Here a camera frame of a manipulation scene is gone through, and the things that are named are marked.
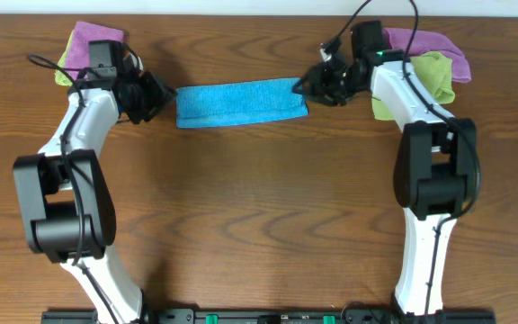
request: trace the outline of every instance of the blue towel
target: blue towel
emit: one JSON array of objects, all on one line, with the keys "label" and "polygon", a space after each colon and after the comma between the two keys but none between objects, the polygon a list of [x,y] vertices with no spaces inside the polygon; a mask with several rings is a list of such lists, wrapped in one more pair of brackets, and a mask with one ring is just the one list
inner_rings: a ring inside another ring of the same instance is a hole
[{"label": "blue towel", "polygon": [[201,128],[272,122],[308,114],[291,88],[297,77],[177,89],[177,127]]}]

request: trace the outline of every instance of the white wall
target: white wall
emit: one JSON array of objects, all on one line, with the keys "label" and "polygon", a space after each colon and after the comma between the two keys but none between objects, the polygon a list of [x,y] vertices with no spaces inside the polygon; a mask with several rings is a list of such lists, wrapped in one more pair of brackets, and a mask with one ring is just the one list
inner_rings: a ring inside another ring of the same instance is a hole
[{"label": "white wall", "polygon": [[[363,0],[0,0],[0,14],[350,15]],[[518,0],[415,0],[421,15],[518,17]],[[362,14],[410,15],[407,0],[373,0]]]}]

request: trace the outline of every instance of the purple cloth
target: purple cloth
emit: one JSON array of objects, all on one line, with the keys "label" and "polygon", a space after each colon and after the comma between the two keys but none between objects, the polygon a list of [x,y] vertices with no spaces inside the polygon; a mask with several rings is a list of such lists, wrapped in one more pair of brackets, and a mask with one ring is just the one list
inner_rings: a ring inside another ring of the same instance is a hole
[{"label": "purple cloth", "polygon": [[[401,28],[384,28],[383,39],[394,50],[406,50],[406,45],[411,37],[411,30]],[[445,35],[433,31],[417,31],[409,56],[423,55],[428,51],[439,51],[445,57],[452,59],[452,80],[460,83],[468,83],[471,80],[469,63],[460,49],[455,46]]]},{"label": "purple cloth", "polygon": [[[65,68],[89,67],[89,42],[102,40],[123,41],[123,31],[89,22],[77,22],[65,59]],[[77,71],[68,72],[73,78],[77,77]]]}]

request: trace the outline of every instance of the green towel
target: green towel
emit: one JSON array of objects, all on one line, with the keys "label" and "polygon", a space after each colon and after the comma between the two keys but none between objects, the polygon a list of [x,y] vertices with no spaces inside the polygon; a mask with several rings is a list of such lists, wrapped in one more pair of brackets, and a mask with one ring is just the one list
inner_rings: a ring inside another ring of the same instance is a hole
[{"label": "green towel", "polygon": [[[412,57],[411,63],[413,63],[417,77],[437,103],[450,104],[455,100],[455,93],[451,87],[452,59],[446,58],[438,51],[431,51],[418,57]],[[389,108],[379,98],[373,96],[371,106],[376,120],[393,120]]]},{"label": "green towel", "polygon": [[[67,58],[67,53],[69,52],[69,48],[71,47],[71,38],[73,37],[73,32],[71,32],[71,35],[69,35],[69,40],[67,41],[67,47],[65,48],[65,51],[63,52],[63,55],[61,55],[61,58],[59,59],[58,65],[60,67],[65,66],[65,59]],[[55,71],[55,83],[60,86],[71,86],[71,81],[69,81],[68,78],[66,78],[63,73],[59,71]]]}]

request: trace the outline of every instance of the wooden tabletop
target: wooden tabletop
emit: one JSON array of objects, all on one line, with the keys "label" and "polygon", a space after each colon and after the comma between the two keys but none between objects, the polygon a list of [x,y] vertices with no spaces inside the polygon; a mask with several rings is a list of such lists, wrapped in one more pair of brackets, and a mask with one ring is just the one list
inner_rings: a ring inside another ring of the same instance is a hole
[{"label": "wooden tabletop", "polygon": [[[70,274],[27,248],[12,178],[14,160],[36,153],[67,108],[67,89],[25,56],[58,60],[77,20],[128,32],[146,68],[174,87],[298,77],[345,23],[0,15],[0,322],[93,306]],[[443,301],[518,323],[518,19],[425,17],[420,29],[446,34],[469,60],[473,80],[453,84],[446,107],[477,124],[483,170],[479,202],[453,230]],[[100,158],[118,213],[115,246],[156,307],[386,304],[405,237],[391,183],[399,138],[394,122],[373,119],[368,97],[240,127],[178,130],[174,106],[149,124],[118,125]]]}]

